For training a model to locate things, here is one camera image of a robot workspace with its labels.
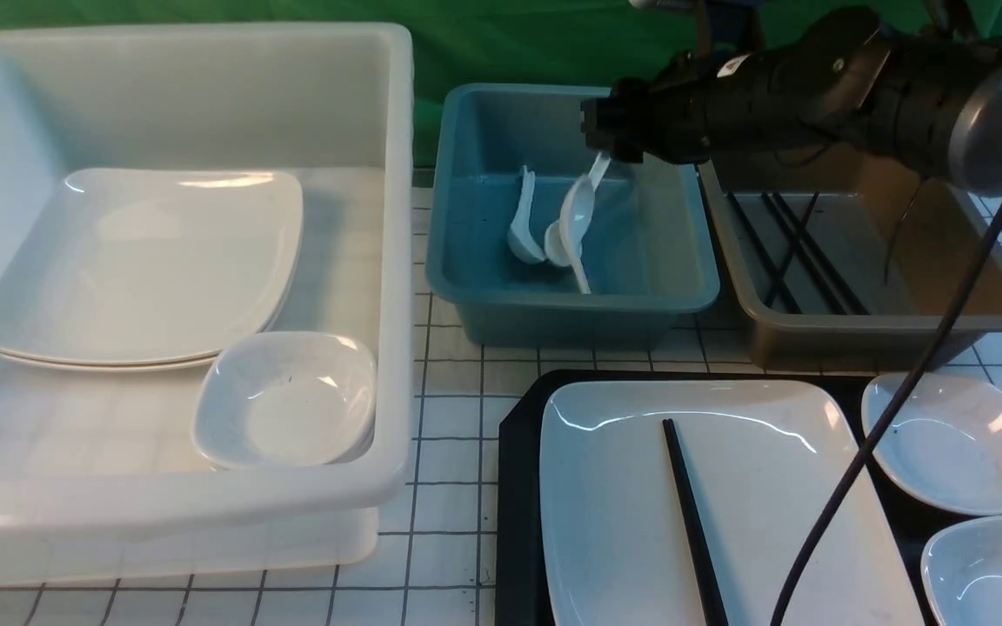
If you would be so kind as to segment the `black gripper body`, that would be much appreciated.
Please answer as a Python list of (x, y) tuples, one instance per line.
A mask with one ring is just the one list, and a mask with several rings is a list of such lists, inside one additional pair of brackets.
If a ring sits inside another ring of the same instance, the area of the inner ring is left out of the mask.
[(794, 150), (860, 135), (860, 110), (890, 52), (875, 10), (842, 7), (787, 46), (763, 46), (754, 7), (691, 7), (691, 49), (653, 79), (617, 80), (581, 103), (587, 146), (623, 163), (698, 165), (724, 153)]

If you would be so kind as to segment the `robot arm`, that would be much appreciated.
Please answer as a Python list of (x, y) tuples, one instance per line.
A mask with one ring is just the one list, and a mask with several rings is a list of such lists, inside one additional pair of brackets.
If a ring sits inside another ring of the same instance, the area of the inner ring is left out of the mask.
[(1002, 195), (1002, 37), (959, 41), (832, 10), (771, 49), (679, 53), (581, 104), (587, 146), (672, 165), (847, 143), (981, 196)]

